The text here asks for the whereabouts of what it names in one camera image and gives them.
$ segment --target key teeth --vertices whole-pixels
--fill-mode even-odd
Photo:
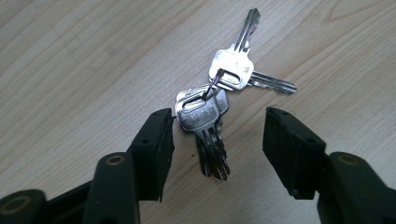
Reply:
[[[297,92],[297,88],[293,83],[274,77],[268,77],[258,72],[252,73],[248,83],[252,86],[268,88],[289,95]]]
[[[247,18],[245,19],[244,26],[242,27],[241,32],[239,33],[238,37],[236,38],[236,42],[234,44],[233,50],[235,51],[247,51],[247,42],[250,36],[254,33],[257,29],[257,25],[259,24],[260,13],[257,8],[251,9],[248,14]]]
[[[230,174],[227,152],[224,150],[224,144],[216,131],[211,135],[207,138],[214,137],[215,139],[207,139],[210,144],[195,135],[202,173],[206,176],[213,175],[219,180],[227,180]]]

